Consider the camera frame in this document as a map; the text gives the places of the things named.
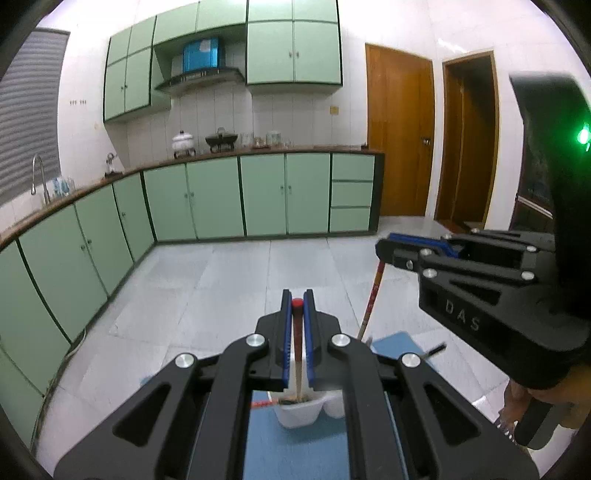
person's hand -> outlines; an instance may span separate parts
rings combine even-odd
[[[591,367],[573,366],[562,382],[548,390],[524,388],[509,380],[505,389],[505,406],[499,412],[501,421],[511,428],[523,418],[532,398],[550,404],[573,403],[573,408],[560,424],[566,428],[579,428],[591,410]]]

wall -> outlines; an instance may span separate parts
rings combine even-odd
[[[198,138],[217,127],[264,135],[281,131],[293,144],[359,145],[367,135],[365,43],[397,48],[433,60],[436,127],[427,216],[433,216],[443,151],[442,61],[494,49],[499,82],[499,156],[487,228],[507,228],[521,166],[522,122],[509,74],[571,72],[591,98],[591,79],[558,28],[530,0],[339,0],[344,87],[331,95],[252,95],[244,86],[224,84],[173,100],[169,112],[127,125],[102,123],[103,73],[109,37],[123,28],[190,0],[64,0],[40,26],[71,32],[66,48],[58,107],[60,161],[65,176],[88,184],[104,172],[108,152],[123,165],[137,166],[172,155],[172,137],[182,128]],[[235,61],[243,47],[234,46]],[[70,105],[72,99],[86,104]],[[331,116],[329,107],[339,107]],[[0,207],[3,220],[18,220],[40,203],[26,197]]]

wooden countertop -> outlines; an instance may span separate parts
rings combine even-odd
[[[245,156],[245,155],[263,155],[273,153],[354,153],[354,154],[365,154],[365,155],[381,155],[383,152],[378,150],[361,149],[359,147],[351,147],[345,145],[298,145],[294,147],[270,147],[270,148],[238,148],[232,151],[224,151],[221,153],[205,153],[203,155],[197,155],[195,157],[183,157],[175,160],[164,160],[158,163],[146,164],[142,167],[132,168],[125,170],[122,174],[110,177],[108,179],[100,179],[92,185],[79,188],[72,194],[68,195],[59,200],[51,202],[48,206],[43,207],[36,212],[33,212],[29,216],[20,220],[10,228],[0,232],[0,251],[4,249],[10,242],[18,238],[24,232],[41,222],[43,219],[51,216],[58,212],[62,208],[71,205],[82,197],[85,197],[89,193],[94,192],[104,186],[110,185],[111,183],[133,175],[140,171],[152,170],[154,168],[178,165],[182,163],[191,163],[194,161],[211,160],[213,158],[224,158],[234,156]]]

blue mat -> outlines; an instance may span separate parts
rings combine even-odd
[[[398,358],[423,351],[405,332],[377,340],[378,353]],[[267,400],[266,392],[254,392],[253,401]],[[345,480],[349,478],[349,454],[345,419],[320,412],[308,427],[285,429],[272,408],[251,412],[246,441],[245,480]]]

faucet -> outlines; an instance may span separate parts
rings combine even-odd
[[[49,192],[47,191],[47,184],[45,183],[45,170],[43,169],[43,160],[39,154],[35,154],[33,156],[33,186],[31,187],[31,195],[35,195],[37,193],[37,189],[35,188],[35,160],[39,160],[41,164],[41,180],[43,181],[43,199],[45,200],[45,205],[49,205],[50,198]]]

